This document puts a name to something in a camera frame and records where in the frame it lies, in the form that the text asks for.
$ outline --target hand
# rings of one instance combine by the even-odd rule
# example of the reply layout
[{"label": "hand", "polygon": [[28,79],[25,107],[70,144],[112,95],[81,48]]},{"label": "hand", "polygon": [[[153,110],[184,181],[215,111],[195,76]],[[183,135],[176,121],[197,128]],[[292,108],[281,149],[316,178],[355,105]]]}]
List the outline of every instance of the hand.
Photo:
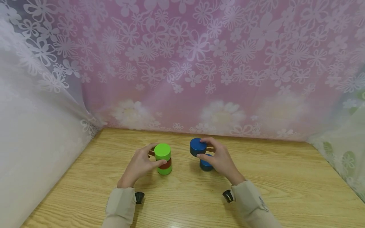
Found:
[{"label": "hand", "polygon": [[222,145],[214,138],[203,138],[200,142],[207,143],[207,146],[213,146],[212,152],[214,152],[214,156],[210,157],[206,154],[198,154],[198,158],[209,162],[209,164],[211,164],[217,172],[225,176],[232,185],[238,185],[246,181],[245,177],[238,171],[233,163],[226,146]]},{"label": "hand", "polygon": [[146,175],[150,170],[166,164],[166,160],[158,160],[156,162],[149,160],[148,153],[157,145],[158,143],[151,143],[144,148],[136,150],[122,177],[118,181],[117,188],[132,188],[136,181]]}]

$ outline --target green cylinder top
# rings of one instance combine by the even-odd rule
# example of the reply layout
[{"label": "green cylinder top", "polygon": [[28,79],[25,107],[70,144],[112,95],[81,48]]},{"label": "green cylinder top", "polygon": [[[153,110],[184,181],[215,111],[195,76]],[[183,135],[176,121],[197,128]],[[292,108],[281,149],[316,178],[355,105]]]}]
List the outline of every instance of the green cylinder top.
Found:
[{"label": "green cylinder top", "polygon": [[155,147],[156,161],[165,159],[166,161],[171,158],[171,148],[166,143],[160,143]]}]

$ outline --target left hand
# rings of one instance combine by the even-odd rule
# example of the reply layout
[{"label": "left hand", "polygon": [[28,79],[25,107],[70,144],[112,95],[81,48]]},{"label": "left hand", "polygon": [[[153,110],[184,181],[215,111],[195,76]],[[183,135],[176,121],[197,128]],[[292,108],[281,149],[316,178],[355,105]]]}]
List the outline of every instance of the left hand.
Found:
[{"label": "left hand", "polygon": [[118,181],[117,188],[132,188],[136,181],[146,175],[150,170],[167,163],[166,160],[156,162],[149,160],[148,153],[157,145],[158,143],[151,143],[136,150],[122,177]]}]

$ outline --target red band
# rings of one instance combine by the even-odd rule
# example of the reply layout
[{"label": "red band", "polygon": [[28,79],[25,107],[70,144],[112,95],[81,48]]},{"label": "red band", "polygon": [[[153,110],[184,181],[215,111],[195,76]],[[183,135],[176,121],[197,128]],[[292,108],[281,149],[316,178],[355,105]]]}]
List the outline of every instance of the red band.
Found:
[{"label": "red band", "polygon": [[171,158],[170,158],[170,160],[168,160],[167,161],[167,163],[166,164],[163,164],[162,166],[160,166],[159,168],[160,169],[167,169],[167,168],[169,168],[171,166]]}]

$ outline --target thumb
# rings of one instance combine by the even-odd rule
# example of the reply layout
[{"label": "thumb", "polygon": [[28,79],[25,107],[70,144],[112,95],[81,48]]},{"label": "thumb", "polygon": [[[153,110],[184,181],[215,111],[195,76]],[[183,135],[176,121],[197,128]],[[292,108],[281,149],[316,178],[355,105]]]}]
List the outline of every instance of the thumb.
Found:
[{"label": "thumb", "polygon": [[162,166],[163,164],[166,164],[166,163],[167,163],[166,160],[158,160],[156,162],[152,162],[152,167],[157,168],[157,167],[160,167],[160,166]]},{"label": "thumb", "polygon": [[213,165],[213,163],[214,163],[214,157],[208,156],[206,154],[198,154],[197,157],[203,161],[208,162],[211,165]]}]

